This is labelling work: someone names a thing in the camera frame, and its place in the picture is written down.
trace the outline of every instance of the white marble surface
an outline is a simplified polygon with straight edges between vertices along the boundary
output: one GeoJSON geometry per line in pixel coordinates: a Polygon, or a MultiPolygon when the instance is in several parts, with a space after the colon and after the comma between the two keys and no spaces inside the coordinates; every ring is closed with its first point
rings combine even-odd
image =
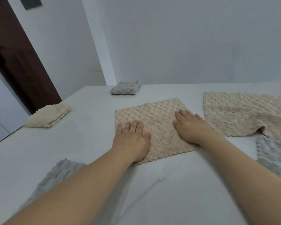
{"type": "MultiPolygon", "coordinates": [[[[281,83],[143,85],[134,96],[110,89],[84,87],[64,101],[72,111],[55,126],[23,128],[0,143],[0,224],[60,159],[91,163],[108,151],[116,109],[177,97],[203,116],[204,91],[281,95],[281,83]]],[[[256,159],[255,136],[228,139],[256,159]]],[[[96,223],[247,224],[203,150],[129,168],[96,223]]]]}

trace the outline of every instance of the person's left hand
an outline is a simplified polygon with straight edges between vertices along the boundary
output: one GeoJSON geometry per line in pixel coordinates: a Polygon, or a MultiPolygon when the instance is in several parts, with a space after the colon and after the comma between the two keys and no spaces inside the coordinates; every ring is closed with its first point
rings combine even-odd
{"type": "Polygon", "coordinates": [[[128,155],[132,162],[141,161],[150,148],[151,133],[143,135],[142,121],[127,122],[125,127],[119,124],[116,136],[113,139],[112,149],[119,150],[128,155]]]}

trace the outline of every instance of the person's right arm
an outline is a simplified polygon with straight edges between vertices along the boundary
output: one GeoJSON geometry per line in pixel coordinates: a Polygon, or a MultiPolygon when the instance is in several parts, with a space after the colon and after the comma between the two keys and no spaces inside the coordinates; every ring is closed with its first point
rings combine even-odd
{"type": "Polygon", "coordinates": [[[179,110],[176,118],[178,134],[210,154],[251,223],[281,225],[281,178],[211,129],[198,114],[179,110]]]}

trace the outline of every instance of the hand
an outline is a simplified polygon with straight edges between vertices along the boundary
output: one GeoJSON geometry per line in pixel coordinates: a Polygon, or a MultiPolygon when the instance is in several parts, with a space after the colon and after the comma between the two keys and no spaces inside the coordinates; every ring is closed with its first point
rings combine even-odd
{"type": "Polygon", "coordinates": [[[219,134],[217,131],[209,127],[208,123],[200,117],[200,115],[191,113],[188,110],[180,109],[175,112],[177,120],[173,121],[173,125],[180,137],[189,142],[201,145],[202,140],[210,134],[219,134]]]}
{"type": "Polygon", "coordinates": [[[119,124],[113,139],[112,150],[123,151],[132,162],[141,161],[150,148],[151,133],[143,135],[142,121],[127,122],[125,127],[119,124]]]}

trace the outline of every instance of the washcloth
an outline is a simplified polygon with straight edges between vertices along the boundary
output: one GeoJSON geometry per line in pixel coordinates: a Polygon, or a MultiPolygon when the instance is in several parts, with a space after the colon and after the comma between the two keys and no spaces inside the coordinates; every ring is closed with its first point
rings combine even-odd
{"type": "Polygon", "coordinates": [[[143,121],[144,132],[151,133],[151,147],[146,157],[138,162],[142,164],[164,157],[193,151],[200,148],[182,140],[173,126],[175,111],[187,110],[179,99],[169,99],[144,105],[116,110],[116,128],[118,124],[128,121],[143,121]]]}
{"type": "Polygon", "coordinates": [[[47,105],[33,115],[30,115],[26,122],[24,123],[24,127],[50,127],[55,125],[62,119],[71,108],[64,104],[63,102],[55,105],[47,105]]]}
{"type": "Polygon", "coordinates": [[[112,95],[123,95],[123,94],[130,94],[135,95],[139,88],[141,87],[141,82],[139,80],[135,82],[123,82],[121,81],[116,86],[114,86],[110,90],[110,94],[112,95]]]}
{"type": "Polygon", "coordinates": [[[256,146],[257,162],[281,177],[281,141],[260,135],[256,146]]]}
{"type": "Polygon", "coordinates": [[[32,195],[22,204],[18,211],[25,208],[28,204],[33,202],[36,198],[47,193],[54,186],[61,183],[63,180],[70,177],[76,171],[81,170],[86,166],[85,163],[72,162],[70,160],[64,159],[60,160],[52,170],[46,175],[43,180],[37,185],[36,189],[33,191],[32,195]]]}
{"type": "Polygon", "coordinates": [[[204,92],[205,120],[225,136],[247,136],[258,129],[281,140],[281,96],[204,92]]]}

